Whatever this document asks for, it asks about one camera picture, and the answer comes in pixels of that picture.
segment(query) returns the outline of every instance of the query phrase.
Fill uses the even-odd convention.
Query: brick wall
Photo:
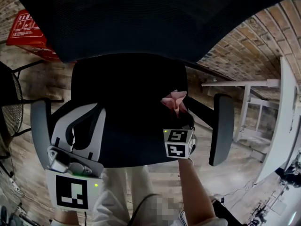
[[[301,84],[301,0],[285,0],[245,20],[225,36],[198,64],[240,80],[280,79],[285,56]],[[267,99],[275,89],[256,89]]]

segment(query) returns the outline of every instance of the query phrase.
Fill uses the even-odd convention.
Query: red box
[[[18,12],[6,45],[16,45],[48,61],[61,61],[25,9]]]

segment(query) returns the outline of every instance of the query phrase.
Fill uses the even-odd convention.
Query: cable
[[[244,186],[244,187],[242,187],[242,188],[239,188],[239,189],[237,189],[237,190],[235,190],[234,192],[232,192],[232,193],[228,193],[228,194],[226,194],[226,195],[222,195],[222,197],[226,197],[226,196],[229,196],[229,195],[233,195],[234,193],[236,193],[237,191],[239,191],[239,190],[245,190],[246,192],[248,192],[249,190],[250,190],[250,187],[249,186],[247,186],[250,182],[254,182],[253,180],[250,180],[250,181],[248,181],[247,183],[246,183],[246,185]]]
[[[85,226],[87,226],[87,213],[85,212]]]
[[[30,200],[33,200],[34,202],[36,202],[36,203],[38,203],[38,204],[40,204],[40,205],[43,205],[45,208],[48,208],[48,209],[50,209],[50,210],[55,210],[54,208],[48,207],[48,206],[46,206],[45,204],[43,204],[43,203],[41,203],[41,202],[38,202],[38,201],[34,200],[33,198],[31,198],[31,197],[29,197],[29,196],[26,196],[26,195],[25,195],[24,193],[22,193],[22,192],[17,192],[17,193],[23,195],[25,198],[28,198],[28,199],[30,199]]]
[[[6,198],[7,201],[9,201],[8,198],[7,198],[7,196],[5,194],[2,194],[2,195]]]
[[[20,201],[22,198],[24,198],[25,196],[23,195],[22,197],[19,197],[17,194],[14,193],[14,191],[12,189],[10,189],[11,194],[15,195]]]
[[[238,201],[231,207],[231,209],[232,208],[234,208],[234,206],[238,203],[238,202],[240,202],[243,198],[244,198],[244,196],[249,192],[250,190],[248,189],[245,193],[244,193],[244,195],[240,198],[240,199],[238,199]]]
[[[184,213],[185,213],[185,210],[184,210],[184,204],[183,204],[183,205],[182,205],[182,208],[181,208],[181,211],[180,211],[179,218],[180,218],[181,222],[183,223],[183,225],[184,225],[184,226],[187,226],[186,221],[183,219]]]
[[[33,200],[34,202],[36,202],[36,203],[38,203],[38,204],[41,204],[41,205],[43,205],[44,207],[46,207],[46,208],[48,208],[48,209],[50,209],[50,210],[55,210],[54,208],[48,207],[48,206],[46,206],[45,204],[43,204],[43,203],[41,203],[41,202],[38,202],[38,201],[34,200],[34,199],[31,198],[31,197],[26,196],[24,193],[21,193],[21,192],[17,192],[17,193],[22,194],[23,197],[26,197],[26,198],[28,198],[28,199],[30,199],[30,200]],[[80,218],[92,218],[92,217],[87,217],[87,213],[86,213],[86,212],[85,212],[85,216],[78,215],[78,217],[80,217]]]

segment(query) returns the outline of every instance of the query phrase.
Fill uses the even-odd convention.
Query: person's leg
[[[135,211],[146,196],[154,193],[147,166],[127,168],[127,178]]]
[[[102,174],[99,197],[93,209],[93,225],[127,226],[127,180],[124,168],[106,168]]]
[[[147,166],[127,168],[127,176],[133,200],[133,217],[129,225],[169,226],[178,219],[179,210],[174,209],[171,199],[154,194]]]

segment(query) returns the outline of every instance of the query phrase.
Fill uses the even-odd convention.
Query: pink flower
[[[161,102],[169,109],[174,110],[177,116],[179,116],[179,111],[187,112],[187,109],[183,103],[185,96],[187,95],[186,91],[173,91],[165,98],[162,98]]]

